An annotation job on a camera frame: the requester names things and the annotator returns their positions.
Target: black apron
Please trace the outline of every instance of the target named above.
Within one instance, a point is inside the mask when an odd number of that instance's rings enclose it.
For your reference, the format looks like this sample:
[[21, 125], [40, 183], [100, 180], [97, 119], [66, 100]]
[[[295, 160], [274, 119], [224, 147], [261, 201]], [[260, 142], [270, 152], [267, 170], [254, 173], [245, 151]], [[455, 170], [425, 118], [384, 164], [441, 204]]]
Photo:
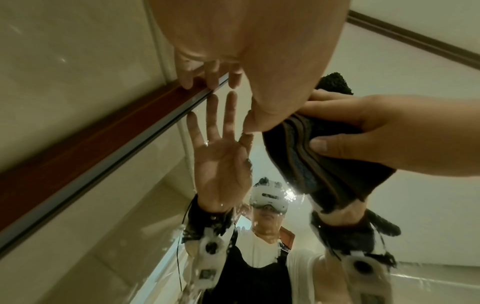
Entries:
[[238, 232], [230, 240], [231, 248], [218, 284], [206, 290], [202, 304], [292, 304], [292, 287], [287, 270], [288, 250], [282, 248], [277, 263], [262, 268], [249, 266], [236, 247]]

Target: palm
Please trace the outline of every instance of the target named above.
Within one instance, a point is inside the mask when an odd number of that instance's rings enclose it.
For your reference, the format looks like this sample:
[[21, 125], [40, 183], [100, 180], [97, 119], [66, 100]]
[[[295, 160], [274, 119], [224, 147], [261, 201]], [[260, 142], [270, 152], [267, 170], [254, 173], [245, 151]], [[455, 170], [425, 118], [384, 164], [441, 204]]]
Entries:
[[207, 100], [207, 138], [204, 143], [196, 116], [189, 114], [188, 130], [194, 147], [195, 185], [201, 207], [209, 212], [225, 212], [240, 204], [252, 186], [248, 152], [252, 135], [235, 140], [236, 94], [227, 97], [223, 137], [218, 132], [216, 117], [218, 99]]

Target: cable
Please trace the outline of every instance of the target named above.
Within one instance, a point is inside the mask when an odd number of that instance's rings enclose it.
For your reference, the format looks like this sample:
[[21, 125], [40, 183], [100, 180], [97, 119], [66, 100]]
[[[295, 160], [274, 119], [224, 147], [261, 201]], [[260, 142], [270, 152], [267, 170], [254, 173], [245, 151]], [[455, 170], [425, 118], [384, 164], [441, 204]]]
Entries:
[[[183, 219], [181, 220], [181, 225], [183, 226], [183, 224], [185, 223], [185, 219], [187, 217], [187, 214], [190, 210], [190, 207], [192, 206], [192, 202], [193, 200], [190, 202], [190, 204], [188, 205], [188, 207], [186, 208], [186, 211], [185, 211], [185, 214], [183, 215]], [[182, 276], [180, 275], [180, 261], [179, 261], [179, 247], [180, 247], [180, 239], [182, 238], [182, 235], [180, 235], [178, 237], [178, 242], [176, 244], [176, 268], [178, 270], [178, 280], [180, 282], [180, 291], [183, 291], [183, 287], [182, 287]]]

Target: wire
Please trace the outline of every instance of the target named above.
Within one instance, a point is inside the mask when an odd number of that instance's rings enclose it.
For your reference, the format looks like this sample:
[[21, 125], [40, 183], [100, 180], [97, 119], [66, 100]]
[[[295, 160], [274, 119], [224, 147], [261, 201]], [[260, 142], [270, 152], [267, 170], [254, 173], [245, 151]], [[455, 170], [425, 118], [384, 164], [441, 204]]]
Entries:
[[[185, 223], [185, 219], [186, 219], [187, 214], [190, 210], [190, 207], [192, 206], [192, 202], [193, 202], [193, 200], [190, 202], [190, 204], [186, 208], [185, 214], [183, 215], [183, 219], [181, 220], [182, 226]], [[176, 268], [178, 270], [178, 280], [180, 282], [180, 291], [184, 290], [183, 287], [182, 287], [182, 275], [180, 275], [180, 261], [179, 261], [179, 247], [180, 247], [180, 240], [182, 238], [182, 235], [183, 235], [183, 231], [181, 232], [180, 236], [178, 237], [178, 242], [176, 243]]]

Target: black wrist strap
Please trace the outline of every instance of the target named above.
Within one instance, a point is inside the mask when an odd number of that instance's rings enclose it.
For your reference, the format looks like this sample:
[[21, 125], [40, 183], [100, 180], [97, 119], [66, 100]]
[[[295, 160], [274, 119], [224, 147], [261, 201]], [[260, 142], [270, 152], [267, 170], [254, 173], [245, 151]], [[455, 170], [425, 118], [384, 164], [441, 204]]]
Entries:
[[183, 231], [182, 242], [200, 240], [206, 227], [213, 228], [216, 235], [223, 235], [232, 225], [234, 210], [226, 213], [208, 213], [199, 206], [199, 196], [195, 195], [188, 211], [188, 224]]
[[379, 233], [388, 236], [400, 235], [400, 228], [371, 210], [367, 209], [365, 215], [355, 225], [327, 225], [320, 219], [315, 211], [311, 213], [310, 223], [315, 228], [314, 231], [317, 232], [323, 245], [334, 255], [337, 255], [335, 250], [343, 255], [350, 255], [352, 251], [361, 251], [365, 256], [372, 257], [387, 266], [395, 267], [397, 264], [394, 257], [386, 250], [386, 253], [383, 255], [372, 253], [375, 248], [375, 231], [373, 227]]

